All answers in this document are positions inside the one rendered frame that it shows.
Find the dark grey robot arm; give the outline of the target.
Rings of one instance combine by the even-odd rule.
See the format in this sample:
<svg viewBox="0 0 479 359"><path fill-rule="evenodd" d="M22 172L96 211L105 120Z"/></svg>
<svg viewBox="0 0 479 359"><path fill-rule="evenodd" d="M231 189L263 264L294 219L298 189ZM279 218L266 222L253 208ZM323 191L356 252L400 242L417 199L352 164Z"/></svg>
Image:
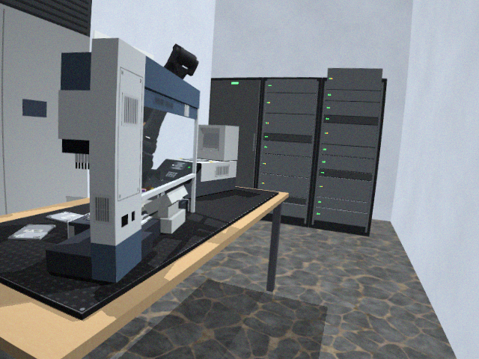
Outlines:
<svg viewBox="0 0 479 359"><path fill-rule="evenodd" d="M179 76L182 80L186 75L193 76L199 64L197 57L185 50L182 46L174 44L170 57L164 68ZM182 67L185 66L185 67Z"/></svg>

